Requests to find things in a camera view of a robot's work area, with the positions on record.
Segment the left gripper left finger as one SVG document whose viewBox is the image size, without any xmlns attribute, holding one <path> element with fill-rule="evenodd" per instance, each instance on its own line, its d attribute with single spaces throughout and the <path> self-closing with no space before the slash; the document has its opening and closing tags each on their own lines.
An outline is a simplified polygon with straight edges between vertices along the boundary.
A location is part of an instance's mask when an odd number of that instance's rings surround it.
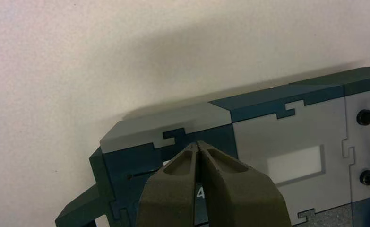
<svg viewBox="0 0 370 227">
<path fill-rule="evenodd" d="M 192 227 L 198 146 L 190 143 L 149 177 L 141 194 L 138 227 Z"/>
</svg>

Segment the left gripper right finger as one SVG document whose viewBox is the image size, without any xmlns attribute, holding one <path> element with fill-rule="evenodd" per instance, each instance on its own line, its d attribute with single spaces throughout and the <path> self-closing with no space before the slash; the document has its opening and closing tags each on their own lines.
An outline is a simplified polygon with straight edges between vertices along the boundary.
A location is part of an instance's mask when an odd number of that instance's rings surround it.
<svg viewBox="0 0 370 227">
<path fill-rule="evenodd" d="M 291 226 L 286 202 L 270 177 L 203 141 L 198 147 L 209 226 Z"/>
</svg>

